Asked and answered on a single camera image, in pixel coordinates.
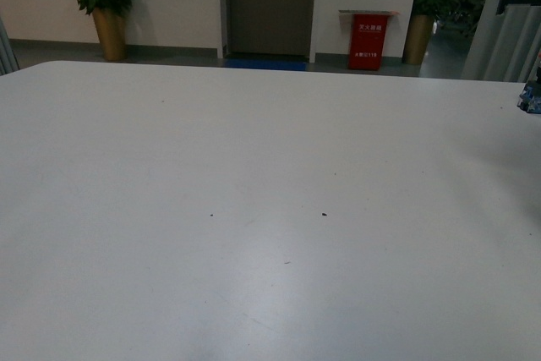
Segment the fire extinguisher cabinet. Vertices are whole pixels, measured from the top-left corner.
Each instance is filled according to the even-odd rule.
[[[352,14],[352,35],[349,45],[349,69],[377,70],[387,31],[387,20],[397,12],[340,10]]]

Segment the white curtain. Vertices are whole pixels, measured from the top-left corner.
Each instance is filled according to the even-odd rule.
[[[541,7],[507,6],[496,16],[498,2],[486,0],[462,78],[526,82],[541,49]]]
[[[18,69],[19,65],[9,44],[8,35],[0,17],[0,75],[9,74]]]

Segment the gold planter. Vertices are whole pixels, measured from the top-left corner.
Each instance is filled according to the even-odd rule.
[[[432,36],[432,27],[434,19],[425,16],[412,16],[407,27],[406,44],[402,54],[402,62],[411,65],[420,65],[423,63],[426,48],[429,45]]]
[[[107,61],[126,59],[126,39],[124,18],[108,8],[95,8],[92,12],[103,57]]]

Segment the door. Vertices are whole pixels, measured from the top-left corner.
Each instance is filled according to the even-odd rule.
[[[228,0],[229,51],[307,57],[314,0]]]

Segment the white table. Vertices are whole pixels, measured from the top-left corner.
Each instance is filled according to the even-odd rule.
[[[521,88],[0,77],[0,359],[539,361],[541,118]]]

